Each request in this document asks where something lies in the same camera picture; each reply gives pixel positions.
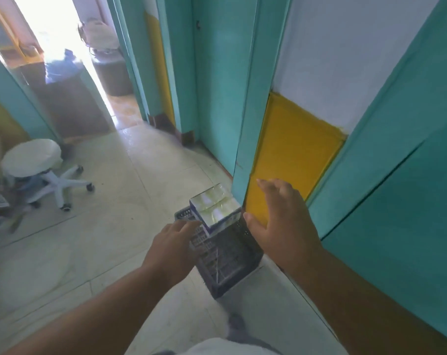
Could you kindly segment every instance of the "teal door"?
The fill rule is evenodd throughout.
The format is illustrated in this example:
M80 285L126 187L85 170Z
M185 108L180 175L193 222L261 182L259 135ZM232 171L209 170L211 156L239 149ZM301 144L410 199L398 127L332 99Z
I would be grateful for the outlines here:
M257 0L192 0L200 137L233 175Z
M447 336L447 126L322 243Z

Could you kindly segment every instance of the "black plastic crate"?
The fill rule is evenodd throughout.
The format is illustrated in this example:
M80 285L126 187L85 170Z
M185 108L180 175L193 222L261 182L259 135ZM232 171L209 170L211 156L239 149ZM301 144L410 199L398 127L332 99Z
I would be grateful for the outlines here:
M190 207L174 215L175 219L196 220ZM240 219L212 238L202 227L196 230L191 243L199 252L197 270L214 299L255 270L263 251Z

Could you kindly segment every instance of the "yellow paint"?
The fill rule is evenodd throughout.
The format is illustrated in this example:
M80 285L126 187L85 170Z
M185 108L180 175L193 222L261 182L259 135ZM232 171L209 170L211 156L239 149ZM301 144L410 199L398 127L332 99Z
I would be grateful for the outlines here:
M246 210L267 224L265 197L256 179L288 181L307 199L346 136L281 95L271 93L246 197Z
M174 120L174 109L171 101L171 91L169 90L169 80L167 78L166 60L164 59L160 22L156 17L147 12L144 13L144 19L148 27L151 53L153 55L154 69L160 90L161 102L163 104L164 112L175 126L176 122Z
M30 137L0 104L0 137L4 151L18 143L28 141Z

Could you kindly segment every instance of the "hand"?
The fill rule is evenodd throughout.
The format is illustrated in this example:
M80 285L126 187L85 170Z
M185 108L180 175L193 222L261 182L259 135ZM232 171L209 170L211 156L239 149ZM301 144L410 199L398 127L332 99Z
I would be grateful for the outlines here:
M154 239L143 261L143 266L155 269L169 289L189 275L196 265L197 255L190 249L189 242L199 221L176 220L166 224Z
M280 179L258 179L269 211L267 228L250 213L243 215L263 251L289 275L323 253L317 229L299 191Z

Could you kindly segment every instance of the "white stool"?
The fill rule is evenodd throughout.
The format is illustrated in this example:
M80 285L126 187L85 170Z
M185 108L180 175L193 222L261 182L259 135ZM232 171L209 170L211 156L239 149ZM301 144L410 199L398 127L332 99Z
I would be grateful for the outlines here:
M74 166L64 172L60 177L52 171L54 166L60 165L61 149L52 140L32 140L20 143L10 149L2 159L2 171L6 176L25 178L41 175L47 182L41 190L27 199L27 203L35 208L39 207L38 199L49 193L54 193L57 206L65 212L71 210L70 203L64 203L63 190L68 187L86 186L92 192L95 187L85 180L69 179L74 173L82 173L82 166Z

